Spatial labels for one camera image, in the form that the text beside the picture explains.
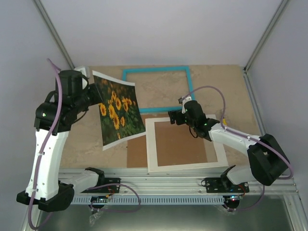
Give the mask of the teal wooden picture frame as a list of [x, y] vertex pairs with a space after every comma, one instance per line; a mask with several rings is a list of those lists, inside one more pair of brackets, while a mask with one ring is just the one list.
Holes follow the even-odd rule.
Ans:
[[[127, 74], [132, 73], [149, 73], [149, 72], [171, 72], [171, 71], [185, 71], [189, 93], [191, 93], [191, 97], [195, 100], [195, 94], [192, 93], [193, 91], [193, 82], [191, 78], [190, 69], [188, 66], [165, 66], [165, 67], [147, 67], [147, 68], [130, 68], [130, 69], [123, 69], [122, 71], [122, 80], [127, 80]], [[181, 109], [181, 106], [174, 106], [174, 107], [152, 107], [152, 108], [140, 108], [139, 111], [141, 114], [155, 114], [155, 113], [165, 113], [168, 111], [174, 111]]]

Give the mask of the brown frame backing board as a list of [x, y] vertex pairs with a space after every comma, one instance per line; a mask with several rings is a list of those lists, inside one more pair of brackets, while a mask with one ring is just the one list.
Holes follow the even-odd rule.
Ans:
[[[156, 122], [154, 126], [159, 167], [217, 162], [213, 143], [194, 138], [194, 131], [187, 125], [172, 125], [167, 121]], [[128, 141], [127, 167], [147, 167], [145, 135]]]

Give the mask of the sunflower photo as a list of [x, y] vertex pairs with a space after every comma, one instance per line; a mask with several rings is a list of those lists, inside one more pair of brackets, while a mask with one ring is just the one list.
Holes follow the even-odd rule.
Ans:
[[103, 150], [145, 135], [138, 107], [135, 83], [92, 71], [94, 83], [102, 91], [98, 104]]

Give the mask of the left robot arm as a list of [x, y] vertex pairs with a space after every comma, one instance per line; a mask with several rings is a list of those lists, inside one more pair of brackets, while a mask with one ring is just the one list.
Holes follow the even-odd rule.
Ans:
[[88, 167], [67, 180], [58, 179], [64, 144], [78, 114], [102, 102], [103, 94], [97, 84], [90, 84], [80, 71], [57, 73], [56, 89], [36, 109], [36, 150], [32, 174], [26, 190], [17, 194], [17, 202], [37, 205], [45, 212], [67, 209], [74, 195], [91, 188], [105, 188], [104, 172]]

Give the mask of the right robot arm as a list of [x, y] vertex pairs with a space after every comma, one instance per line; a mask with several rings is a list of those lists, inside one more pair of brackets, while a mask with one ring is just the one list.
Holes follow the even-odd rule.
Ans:
[[290, 168], [289, 160], [272, 135], [259, 137], [230, 129], [207, 117], [195, 100], [184, 102], [182, 109], [169, 111], [168, 115], [171, 124], [188, 125], [197, 138], [227, 145], [247, 155], [248, 165], [233, 165], [221, 174], [221, 187], [226, 192], [232, 192], [239, 184], [249, 181], [270, 186]]

